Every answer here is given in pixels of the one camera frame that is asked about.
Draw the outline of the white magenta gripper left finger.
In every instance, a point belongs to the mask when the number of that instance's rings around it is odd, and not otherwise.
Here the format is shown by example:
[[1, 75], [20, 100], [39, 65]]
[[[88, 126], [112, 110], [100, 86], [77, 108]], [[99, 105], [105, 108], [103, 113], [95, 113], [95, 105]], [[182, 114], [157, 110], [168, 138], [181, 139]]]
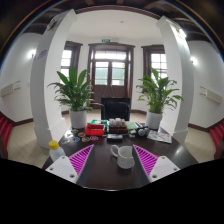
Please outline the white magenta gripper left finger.
[[47, 168], [47, 171], [76, 183], [93, 148], [94, 145], [89, 145], [69, 157], [61, 156]]

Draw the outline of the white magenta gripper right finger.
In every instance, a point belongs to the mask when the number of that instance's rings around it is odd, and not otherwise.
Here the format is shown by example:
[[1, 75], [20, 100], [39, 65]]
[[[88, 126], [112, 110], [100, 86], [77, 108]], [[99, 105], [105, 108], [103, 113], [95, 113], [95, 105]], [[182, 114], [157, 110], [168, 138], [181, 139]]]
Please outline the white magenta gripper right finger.
[[137, 145], [134, 149], [150, 183], [179, 171], [179, 167], [166, 156], [156, 156]]

